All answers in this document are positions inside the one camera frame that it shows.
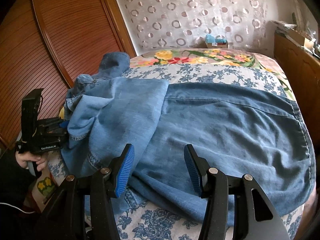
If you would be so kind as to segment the person's left hand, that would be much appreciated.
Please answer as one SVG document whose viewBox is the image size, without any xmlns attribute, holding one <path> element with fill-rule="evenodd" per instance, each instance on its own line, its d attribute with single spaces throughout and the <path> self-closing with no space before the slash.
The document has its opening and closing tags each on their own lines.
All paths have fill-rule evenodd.
<svg viewBox="0 0 320 240">
<path fill-rule="evenodd" d="M 37 165 L 37 170 L 42 171 L 47 167 L 48 164 L 48 153 L 43 153 L 42 155 L 34 155 L 30 152 L 24 152 L 24 153 L 15 153 L 15 158 L 17 163 L 22 168 L 28 167 L 28 162 L 35 162 Z"/>
</svg>

